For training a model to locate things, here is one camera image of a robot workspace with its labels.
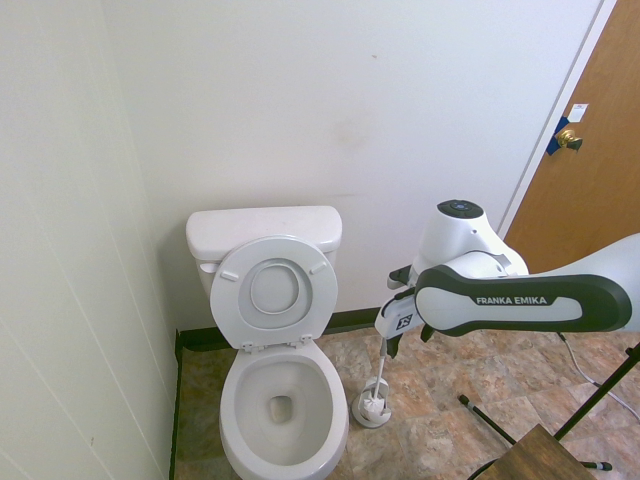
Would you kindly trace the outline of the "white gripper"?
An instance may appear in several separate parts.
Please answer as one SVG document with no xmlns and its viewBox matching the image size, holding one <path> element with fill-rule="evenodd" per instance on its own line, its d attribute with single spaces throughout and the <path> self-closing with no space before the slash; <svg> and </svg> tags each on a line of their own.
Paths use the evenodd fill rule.
<svg viewBox="0 0 640 480">
<path fill-rule="evenodd" d="M 424 321 L 415 305 L 415 292 L 404 291 L 394 295 L 381 308 L 374 327 L 383 338 L 387 339 L 387 355 L 394 359 L 399 351 L 402 334 L 423 325 Z"/>
</svg>

